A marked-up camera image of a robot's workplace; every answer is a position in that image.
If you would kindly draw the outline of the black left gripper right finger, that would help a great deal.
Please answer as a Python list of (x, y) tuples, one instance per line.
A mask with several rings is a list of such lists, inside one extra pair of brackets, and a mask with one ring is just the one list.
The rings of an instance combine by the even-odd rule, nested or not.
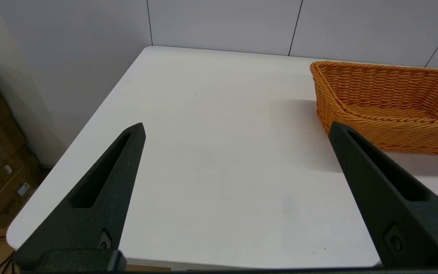
[(438, 267), (438, 196), (353, 128), (328, 138), (384, 267)]

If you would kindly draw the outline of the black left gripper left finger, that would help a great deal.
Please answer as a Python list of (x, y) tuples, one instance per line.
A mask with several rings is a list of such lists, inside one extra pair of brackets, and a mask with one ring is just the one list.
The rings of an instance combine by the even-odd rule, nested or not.
[(125, 129), (14, 253), (20, 269), (124, 269), (119, 251), (144, 149), (144, 125)]

